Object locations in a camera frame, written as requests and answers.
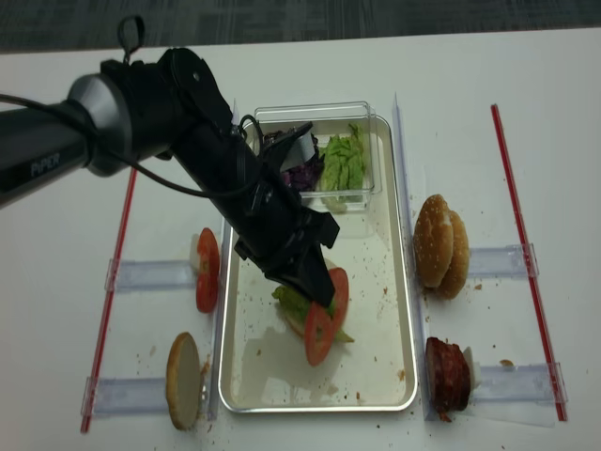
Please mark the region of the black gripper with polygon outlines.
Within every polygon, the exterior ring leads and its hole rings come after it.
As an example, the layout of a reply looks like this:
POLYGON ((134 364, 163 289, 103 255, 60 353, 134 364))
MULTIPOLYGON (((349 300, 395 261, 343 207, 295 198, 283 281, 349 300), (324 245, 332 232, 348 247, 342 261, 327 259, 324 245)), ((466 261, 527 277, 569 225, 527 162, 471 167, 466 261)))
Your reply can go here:
POLYGON ((242 257, 309 301, 331 305, 335 288, 322 255, 340 230, 331 214, 303 206, 300 196, 271 173, 263 173, 244 193, 214 203, 238 232, 242 257))

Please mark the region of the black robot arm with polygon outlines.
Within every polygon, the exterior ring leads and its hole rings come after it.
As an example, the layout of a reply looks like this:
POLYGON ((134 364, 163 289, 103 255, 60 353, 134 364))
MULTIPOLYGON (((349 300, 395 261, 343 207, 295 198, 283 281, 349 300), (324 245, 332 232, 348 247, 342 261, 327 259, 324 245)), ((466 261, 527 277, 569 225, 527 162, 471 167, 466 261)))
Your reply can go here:
POLYGON ((207 63, 185 48, 152 64, 107 60, 68 97, 44 105, 12 96, 1 115, 1 202, 8 205, 68 172, 110 177, 151 157, 175 159, 238 233, 236 251, 272 281, 329 306, 334 286, 322 251, 339 227, 305 207, 281 167, 312 148, 309 124, 258 151, 247 144, 207 63))

